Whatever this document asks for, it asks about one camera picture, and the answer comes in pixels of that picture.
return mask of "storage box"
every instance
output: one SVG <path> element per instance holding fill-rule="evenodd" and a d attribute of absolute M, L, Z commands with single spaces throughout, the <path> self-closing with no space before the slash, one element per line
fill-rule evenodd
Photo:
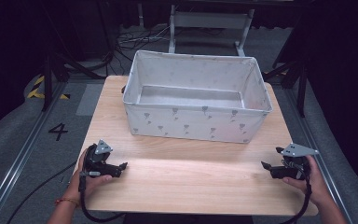
<path fill-rule="evenodd" d="M 249 143 L 272 110 L 251 57 L 139 50 L 124 91 L 132 134 Z"/>

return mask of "person's arm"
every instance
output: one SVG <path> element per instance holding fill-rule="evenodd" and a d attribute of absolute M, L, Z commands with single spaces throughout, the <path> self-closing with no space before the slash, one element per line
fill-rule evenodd
<path fill-rule="evenodd" d="M 78 191 L 79 174 L 83 167 L 84 156 L 85 156 L 85 152 L 83 152 L 82 156 L 80 157 L 78 162 L 78 168 L 72 175 L 71 182 L 68 186 L 68 189 L 62 195 L 61 197 L 62 201 L 60 201 L 57 204 L 56 208 L 54 209 L 54 212 L 51 214 L 48 220 L 48 224 L 72 223 L 72 216 L 74 215 L 76 204 L 80 203 L 80 192 Z M 90 178 L 89 176 L 87 176 L 86 178 L 87 178 L 87 183 L 86 183 L 85 194 L 87 198 L 88 196 L 91 195 L 91 193 L 95 190 L 95 188 L 102 185 L 103 183 L 110 181 L 112 179 L 112 176 L 103 175 L 96 178 Z"/>
<path fill-rule="evenodd" d="M 312 156 L 307 156 L 310 162 L 310 184 L 312 187 L 312 194 L 310 195 L 310 201 L 313 202 L 319 210 L 319 214 L 323 224 L 346 224 L 347 221 L 342 215 L 338 206 L 331 197 L 318 164 Z M 283 179 L 288 185 L 291 185 L 297 189 L 301 189 L 306 192 L 307 186 L 305 180 L 295 180 L 290 177 Z"/>

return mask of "gray carpet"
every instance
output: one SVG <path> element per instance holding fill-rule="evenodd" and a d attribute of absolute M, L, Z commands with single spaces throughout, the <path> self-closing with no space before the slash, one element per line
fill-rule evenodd
<path fill-rule="evenodd" d="M 123 30 L 123 32 L 133 32 L 136 29 L 141 28 L 134 27 L 131 30 Z M 236 54 L 233 42 L 238 36 L 237 32 L 229 30 L 211 32 L 205 33 L 198 30 L 181 32 L 176 37 L 176 52 L 206 55 Z M 252 29 L 245 43 L 245 54 L 256 57 L 262 71 L 270 71 L 272 70 L 273 61 L 289 34 L 290 29 Z M 168 41 L 161 39 L 159 42 L 145 45 L 142 49 L 167 52 Z M 135 50 L 123 50 L 123 53 L 129 58 L 133 58 L 134 52 Z M 127 75 L 130 71 L 131 61 L 120 54 L 116 55 L 117 58 L 111 62 L 111 66 L 107 66 L 107 73 L 109 75 L 114 75 L 115 73 Z M 83 64 L 93 64 L 93 62 L 84 62 Z M 106 68 L 95 72 L 105 76 Z M 277 78 L 269 80 L 271 83 L 278 81 L 279 79 Z M 21 200 L 34 188 L 77 159 L 79 149 L 83 145 L 84 137 L 90 125 L 91 115 L 95 109 L 102 84 L 102 81 L 89 79 L 82 74 L 71 75 L 71 79 L 63 91 L 63 93 L 70 94 L 71 97 L 69 100 L 58 100 L 53 106 L 40 135 L 34 143 L 32 154 L 2 206 L 0 223 L 7 222 Z M 34 80 L 30 80 L 30 84 L 24 90 L 24 93 L 27 93 L 33 85 Z M 296 88 L 283 90 L 282 87 L 276 84 L 273 84 L 273 88 L 294 142 L 306 146 L 309 140 L 303 133 L 299 125 L 298 115 L 290 106 L 290 99 L 287 96 L 288 91 L 296 93 Z M 7 169 L 9 169 L 21 150 L 27 135 L 33 129 L 42 106 L 42 99 L 27 99 L 24 105 L 0 121 L 0 183 Z M 309 124 L 314 141 L 320 149 L 326 166 L 337 185 L 338 192 L 348 209 L 352 223 L 358 223 L 358 178 L 331 134 L 310 86 L 307 88 L 305 113 L 306 118 L 301 121 Z M 59 124 L 64 124 L 64 129 L 68 133 L 63 133 L 60 140 L 57 141 L 58 135 L 48 131 Z M 62 175 L 49 181 L 31 196 L 11 223 L 46 222 L 54 209 L 53 201 L 64 192 L 72 172 L 73 168 L 70 168 Z M 112 213 L 98 212 L 95 215 L 110 217 Z M 253 222 L 255 224 L 279 223 L 288 218 L 253 217 Z M 122 221 L 123 219 L 119 219 L 111 223 L 122 223 Z M 74 223 L 91 223 L 91 221 L 87 220 L 81 211 L 76 211 Z M 302 217 L 298 223 L 321 223 L 321 221 L 318 216 Z"/>

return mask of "hand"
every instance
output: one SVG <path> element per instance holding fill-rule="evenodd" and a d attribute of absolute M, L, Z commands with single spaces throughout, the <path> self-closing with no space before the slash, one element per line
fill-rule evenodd
<path fill-rule="evenodd" d="M 68 186 L 68 189 L 62 196 L 63 198 L 80 200 L 80 192 L 78 192 L 79 177 L 80 177 L 79 175 L 83 168 L 83 161 L 84 161 L 84 157 L 86 156 L 86 151 L 87 150 L 83 151 L 83 153 L 81 154 L 81 156 L 78 160 L 77 170 L 72 175 L 71 182 Z M 91 178 L 91 177 L 87 176 L 86 177 L 86 191 L 85 191 L 86 198 L 89 197 L 91 195 L 91 193 L 97 187 L 109 182 L 111 179 L 113 179 L 113 177 L 111 175 L 102 175 L 102 176 L 98 176 L 95 178 Z"/>
<path fill-rule="evenodd" d="M 319 170 L 318 164 L 315 159 L 308 155 L 307 159 L 310 163 L 310 184 L 312 187 L 312 194 L 310 195 L 310 201 L 318 205 L 325 202 L 325 200 L 330 200 L 331 195 L 327 189 L 326 184 L 324 183 L 324 177 L 322 176 L 321 171 Z M 290 177 L 285 177 L 283 179 L 288 185 L 291 185 L 297 189 L 301 189 L 304 194 L 307 191 L 307 185 L 305 180 L 296 180 Z"/>

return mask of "yellow tape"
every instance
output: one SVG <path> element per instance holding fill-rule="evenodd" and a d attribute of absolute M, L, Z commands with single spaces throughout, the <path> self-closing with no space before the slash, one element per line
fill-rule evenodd
<path fill-rule="evenodd" d="M 37 90 L 40 87 L 40 84 L 45 80 L 45 77 L 43 75 L 40 75 L 40 77 L 37 79 L 37 81 L 34 83 L 34 86 L 32 87 L 30 93 L 28 93 L 28 98 L 45 98 L 44 93 L 38 93 Z M 71 94 L 62 94 L 60 99 L 63 100 L 69 100 L 71 98 Z"/>

